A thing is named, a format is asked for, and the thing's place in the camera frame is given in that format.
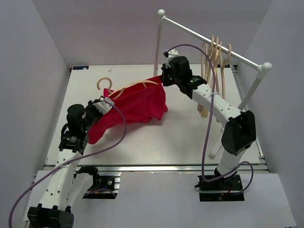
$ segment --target wooden hanger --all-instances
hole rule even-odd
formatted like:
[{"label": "wooden hanger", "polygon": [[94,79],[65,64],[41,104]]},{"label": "wooden hanger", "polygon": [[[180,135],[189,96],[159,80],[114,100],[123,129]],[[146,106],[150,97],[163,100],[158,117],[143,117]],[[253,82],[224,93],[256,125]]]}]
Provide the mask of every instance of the wooden hanger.
[{"label": "wooden hanger", "polygon": [[214,66],[214,71],[216,74],[216,89],[217,92],[219,92],[219,77],[218,77],[218,60],[220,59],[221,56],[221,50],[222,50],[222,42],[220,42],[219,44],[219,49],[217,50],[217,56],[215,56],[215,61],[213,62],[213,66]]},{"label": "wooden hanger", "polygon": [[[211,43],[214,43],[214,35],[211,36]],[[213,54],[213,48],[210,45],[208,48],[207,44],[203,44],[205,45],[205,53],[207,54],[207,56],[209,58],[211,58],[212,54]],[[207,60],[207,58],[205,58],[205,70],[204,70],[204,79],[207,81],[207,83],[209,83],[209,78],[210,78],[210,64],[209,61]],[[202,105],[198,104],[198,111],[201,115],[201,117],[206,118],[208,116],[208,110],[203,107]]]},{"label": "wooden hanger", "polygon": [[136,82],[131,82],[129,84],[126,84],[125,86],[115,90],[114,92],[112,92],[108,97],[112,96],[113,94],[117,93],[118,91],[120,91],[120,93],[115,97],[113,98],[114,100],[119,98],[121,96],[121,94],[124,92],[125,88],[129,87],[129,86],[133,86],[135,84],[138,84],[138,83],[142,83],[143,86],[145,88],[147,88],[146,84],[145,83],[152,83],[152,84],[155,84],[155,85],[158,85],[158,83],[154,82],[154,81],[150,81],[150,80],[141,80],[141,81],[136,81]]},{"label": "wooden hanger", "polygon": [[[205,44],[204,42],[202,44],[202,50],[205,51],[205,53],[208,53],[208,45]],[[200,75],[203,79],[206,80],[207,79],[207,64],[205,63],[205,59],[206,59],[205,55],[201,54],[201,58],[200,58],[201,74]],[[201,104],[198,104],[197,110],[199,113],[201,113],[203,110],[203,106]]]},{"label": "wooden hanger", "polygon": [[102,77],[102,78],[100,78],[100,79],[97,81],[97,84],[96,84],[97,89],[100,90],[99,84],[100,84],[100,82],[103,81],[103,80],[108,80],[108,81],[109,81],[110,85],[109,85],[109,87],[108,87],[108,93],[111,94],[111,93],[112,93],[112,91],[111,91],[112,80],[109,79],[108,77]]},{"label": "wooden hanger", "polygon": [[[213,63],[213,66],[214,66],[214,59],[217,59],[218,58],[218,44],[219,44],[219,38],[216,38],[216,44],[214,45],[214,36],[212,36],[212,39],[211,39],[211,45],[209,47],[209,51],[208,51],[208,56],[209,56],[209,59],[211,60],[211,62]],[[207,68],[207,83],[209,85],[212,86],[213,84],[213,74],[212,71],[211,71],[211,65],[209,64],[209,61],[206,59],[205,63],[208,64],[208,68]],[[206,118],[208,116],[208,113],[209,113],[209,110],[205,107],[202,107],[202,109],[200,110],[200,116],[203,117],[203,118]]]},{"label": "wooden hanger", "polygon": [[229,64],[230,62],[230,58],[231,58],[231,44],[228,44],[227,46],[228,48],[228,56],[227,58],[225,58],[225,60],[223,61],[222,59],[222,56],[220,56],[220,75],[221,75],[221,81],[222,81],[222,98],[225,99],[225,74],[224,74],[224,69],[225,69],[225,66]]}]

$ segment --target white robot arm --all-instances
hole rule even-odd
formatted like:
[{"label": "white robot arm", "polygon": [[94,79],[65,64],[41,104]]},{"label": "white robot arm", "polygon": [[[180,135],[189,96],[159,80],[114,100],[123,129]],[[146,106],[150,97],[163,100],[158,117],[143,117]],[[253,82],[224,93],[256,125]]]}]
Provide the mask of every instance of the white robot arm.
[{"label": "white robot arm", "polygon": [[51,180],[37,207],[30,207],[28,218],[34,228],[66,228],[73,227],[74,208],[76,201],[81,199],[88,189],[94,190],[99,186],[98,169],[82,167],[76,175],[75,170],[79,160],[62,165],[83,156],[88,142],[88,131],[110,111],[114,104],[109,98],[99,98],[90,101],[84,108],[81,104],[74,104],[67,110],[67,124],[61,131],[58,160],[55,169],[59,169],[51,176]]},{"label": "white robot arm", "polygon": [[203,78],[192,75],[187,58],[179,56],[175,49],[164,54],[168,61],[161,68],[163,85],[171,86],[175,84],[182,93],[192,100],[207,109],[213,108],[213,115],[224,128],[221,139],[224,153],[215,169],[214,176],[218,181],[205,181],[203,184],[211,190],[224,189],[225,186],[230,186],[231,180],[237,172],[236,168],[239,161],[246,149],[256,140],[255,117],[251,111],[242,112],[218,94],[214,94]]}]

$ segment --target white work surface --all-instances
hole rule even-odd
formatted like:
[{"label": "white work surface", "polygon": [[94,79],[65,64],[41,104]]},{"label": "white work surface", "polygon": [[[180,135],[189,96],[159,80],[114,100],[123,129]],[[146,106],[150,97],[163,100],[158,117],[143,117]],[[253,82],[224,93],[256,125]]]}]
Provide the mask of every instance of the white work surface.
[{"label": "white work surface", "polygon": [[[200,75],[200,65],[190,66],[194,75]],[[99,98],[103,90],[96,83],[102,77],[113,81],[112,89],[118,89],[133,81],[152,77],[153,65],[89,66],[88,70],[72,70],[60,117],[48,151],[46,165],[57,162],[58,146],[63,125],[67,122],[67,109],[73,104],[87,105],[89,100]],[[226,100],[238,106],[240,97],[230,68],[225,68]],[[109,83],[102,81],[101,88]],[[151,120],[148,124],[135,123],[128,126],[127,136],[121,144],[100,155],[80,161],[80,165],[183,165],[200,164],[208,118],[197,112],[197,103],[179,91],[177,86],[165,87],[168,112],[162,121]],[[221,132],[221,124],[213,118],[207,154],[211,151]],[[123,126],[108,129],[94,145],[87,145],[85,154],[111,146],[120,139]],[[206,164],[218,164],[223,150],[214,159],[206,156]],[[259,163],[256,143],[245,152],[242,161]]]},{"label": "white work surface", "polygon": [[[48,171],[39,171],[37,180]],[[255,174],[241,202],[200,202],[196,174],[122,173],[116,199],[82,199],[73,228],[285,228],[295,226],[277,174]],[[247,185],[250,174],[241,174]],[[36,207],[48,180],[35,187]]]}]

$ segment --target gray wall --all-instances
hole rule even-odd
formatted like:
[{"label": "gray wall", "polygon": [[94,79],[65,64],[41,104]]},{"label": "gray wall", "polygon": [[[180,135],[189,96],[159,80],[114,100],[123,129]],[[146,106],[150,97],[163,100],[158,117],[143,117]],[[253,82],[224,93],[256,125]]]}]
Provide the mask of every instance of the gray wall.
[{"label": "gray wall", "polygon": [[[274,0],[245,56],[273,69],[253,95],[249,107],[266,161],[277,172],[298,227],[304,227],[304,1]],[[239,67],[248,90],[255,72]]]},{"label": "gray wall", "polygon": [[1,1],[0,21],[0,224],[8,227],[11,206],[43,167],[68,68],[31,0]]},{"label": "gray wall", "polygon": [[[152,64],[157,11],[244,54],[272,0],[33,0],[68,66]],[[161,52],[180,43],[201,43],[166,25]],[[191,63],[200,54],[180,48]]]}]

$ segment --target purple cable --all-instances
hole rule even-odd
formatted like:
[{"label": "purple cable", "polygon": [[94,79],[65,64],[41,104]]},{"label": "purple cable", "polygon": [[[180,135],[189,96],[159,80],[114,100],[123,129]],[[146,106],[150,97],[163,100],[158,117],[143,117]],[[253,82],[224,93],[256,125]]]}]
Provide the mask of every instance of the purple cable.
[{"label": "purple cable", "polygon": [[123,123],[124,123],[124,132],[123,132],[123,136],[121,137],[121,139],[115,143],[114,145],[108,147],[108,148],[105,148],[103,150],[100,150],[98,152],[94,152],[94,153],[91,153],[91,154],[88,154],[88,155],[85,155],[85,156],[82,156],[82,157],[79,157],[79,158],[74,158],[74,159],[71,159],[71,160],[68,160],[66,161],[65,163],[62,164],[62,166],[58,166],[56,167],[55,169],[53,169],[51,172],[49,172],[47,175],[45,175],[43,178],[41,178],[40,180],[38,180],[37,182],[35,182],[32,186],[30,186],[28,189],[26,189],[24,191],[24,193],[21,194],[21,196],[16,200],[16,202],[14,203],[12,209],[10,210],[10,213],[9,213],[9,228],[13,228],[12,226],[12,218],[13,218],[13,213],[14,213],[14,210],[16,208],[16,206],[18,205],[18,203],[20,202],[20,200],[29,192],[31,191],[35,186],[37,186],[39,183],[41,183],[43,180],[45,180],[47,177],[49,177],[50,175],[54,174],[55,172],[57,172],[58,170],[61,169],[61,167],[69,164],[69,163],[72,163],[72,162],[75,162],[75,161],[78,161],[78,160],[81,160],[81,159],[84,159],[84,158],[87,158],[87,157],[91,157],[91,156],[94,156],[96,154],[99,154],[99,153],[102,153],[102,152],[105,152],[105,151],[108,151],[110,149],[112,149],[113,147],[117,146],[118,144],[121,143],[121,141],[124,139],[125,135],[127,134],[127,122],[124,118],[124,115],[123,113],[113,104],[107,102],[106,100],[104,100],[104,102],[106,102],[108,105],[110,105],[112,108],[116,109],[118,111],[118,113],[122,116],[123,118]]},{"label": "purple cable", "polygon": [[[192,45],[192,44],[179,44],[179,45],[176,45],[170,49],[167,50],[167,52],[171,51],[172,49],[175,49],[177,47],[180,47],[180,46],[189,46],[189,47],[192,47],[192,48],[195,48],[197,50],[199,50],[205,57],[206,59],[208,60],[210,66],[211,66],[211,70],[212,70],[212,74],[213,74],[213,85],[212,85],[212,94],[211,94],[211,104],[210,104],[210,117],[209,117],[209,122],[208,122],[208,127],[207,127],[207,133],[206,133],[206,138],[205,138],[205,143],[204,143],[204,149],[203,149],[203,156],[202,156],[202,161],[201,161],[201,175],[202,175],[202,178],[205,182],[212,182],[212,181],[217,181],[233,172],[235,172],[236,170],[238,170],[238,167],[244,163],[248,163],[250,164],[249,162],[247,161],[243,161],[241,162],[236,168],[234,168],[233,170],[225,173],[224,175],[221,175],[219,177],[215,177],[215,178],[212,178],[212,179],[206,179],[205,175],[204,175],[204,168],[205,168],[205,157],[206,157],[206,150],[207,150],[207,144],[208,144],[208,138],[209,138],[209,134],[210,134],[210,129],[211,129],[211,122],[212,122],[212,116],[213,116],[213,104],[214,104],[214,89],[215,89],[215,82],[216,82],[216,78],[215,78],[215,72],[214,72],[214,67],[212,65],[212,62],[210,60],[210,58],[208,57],[208,55],[202,50],[200,49],[199,47],[195,46],[195,45]],[[251,166],[251,171],[252,171],[252,178],[253,178],[253,167],[252,165],[250,164]],[[244,190],[246,190],[249,185],[251,184],[251,181],[249,182],[249,184],[244,188]]]},{"label": "purple cable", "polygon": [[112,192],[112,191],[109,190],[109,189],[105,189],[105,188],[96,189],[96,190],[90,191],[90,192],[86,193],[84,196],[91,195],[91,194],[95,193],[96,191],[108,191],[109,193],[111,193],[111,194],[114,196],[114,198],[116,198],[116,195],[114,194],[114,192]]}]

